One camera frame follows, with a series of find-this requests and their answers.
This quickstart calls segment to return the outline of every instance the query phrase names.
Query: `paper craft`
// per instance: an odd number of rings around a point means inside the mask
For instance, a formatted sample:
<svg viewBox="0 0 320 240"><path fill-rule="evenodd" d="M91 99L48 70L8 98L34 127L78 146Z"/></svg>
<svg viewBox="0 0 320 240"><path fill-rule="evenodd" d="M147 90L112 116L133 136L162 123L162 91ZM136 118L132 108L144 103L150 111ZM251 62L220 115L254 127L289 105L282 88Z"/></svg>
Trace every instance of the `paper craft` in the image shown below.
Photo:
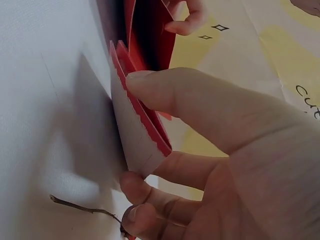
<svg viewBox="0 0 320 240"><path fill-rule="evenodd" d="M172 148L158 114L128 91L126 77L169 67L175 34L164 26L173 19L162 0L126 0L124 16L128 48L120 39L109 44L111 97L128 169L147 177Z"/></svg>

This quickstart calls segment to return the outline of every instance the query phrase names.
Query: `twig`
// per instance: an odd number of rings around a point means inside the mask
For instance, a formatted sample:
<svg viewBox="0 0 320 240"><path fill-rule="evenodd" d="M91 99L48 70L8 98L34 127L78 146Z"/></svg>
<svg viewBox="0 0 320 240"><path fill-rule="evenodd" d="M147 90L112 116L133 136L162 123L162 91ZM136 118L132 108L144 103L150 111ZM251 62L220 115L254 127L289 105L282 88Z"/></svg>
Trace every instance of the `twig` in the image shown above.
<svg viewBox="0 0 320 240"><path fill-rule="evenodd" d="M88 212L88 213L101 213L101 214L106 214L110 217L112 217L113 219L115 219L118 223L120 223L120 232L124 234L124 237L125 238L128 238L129 240L134 240L135 237L134 236L131 236L122 226L121 224L121 221L116 217L115 214L112 214L110 212L108 212L107 210L104 210L104 209L96 209L96 208L87 208L87 207L84 207L84 206L80 206L80 205L77 205L77 204L74 204L72 202L68 202L68 201L65 201L65 200L62 200L62 199L59 199L53 195L50 195L50 199L54 202L54 203L57 203L57 204L61 204L61 205L65 205L65 206L68 206L68 207L71 207L71 208L75 208L75 209L78 209L78 210L81 210L81 211L85 211L85 212Z"/></svg>
<svg viewBox="0 0 320 240"><path fill-rule="evenodd" d="M79 206L77 204L74 204L74 203L71 203L71 202L68 202L68 201L65 201L65 200L61 200L53 195L50 195L50 199L54 202L54 203L57 203L57 204L61 204L61 205L65 205L65 206L68 206L68 207L71 207L71 208L75 208L75 209L79 209L81 211L85 211L85 212L88 212L88 213L101 213L101 214L106 214L106 215L109 215L110 217L112 217L113 219L115 219L118 223L121 224L121 221L116 217L116 215L108 212L107 210L104 210L104 209L95 209L95 208L87 208L87 207L84 207L84 206Z"/></svg>

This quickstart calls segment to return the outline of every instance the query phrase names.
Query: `red folded card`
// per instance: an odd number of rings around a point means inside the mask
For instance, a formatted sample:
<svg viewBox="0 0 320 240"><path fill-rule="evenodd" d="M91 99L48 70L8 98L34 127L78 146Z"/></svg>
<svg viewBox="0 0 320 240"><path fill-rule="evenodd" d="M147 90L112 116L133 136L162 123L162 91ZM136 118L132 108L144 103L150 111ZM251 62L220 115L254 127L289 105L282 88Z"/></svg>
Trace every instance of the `red folded card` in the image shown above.
<svg viewBox="0 0 320 240"><path fill-rule="evenodd" d="M147 177L172 148L158 114L128 91L126 76L169 67L175 34L164 26L173 19L162 0L126 0L124 9L128 48L109 45L111 96L128 169Z"/></svg>

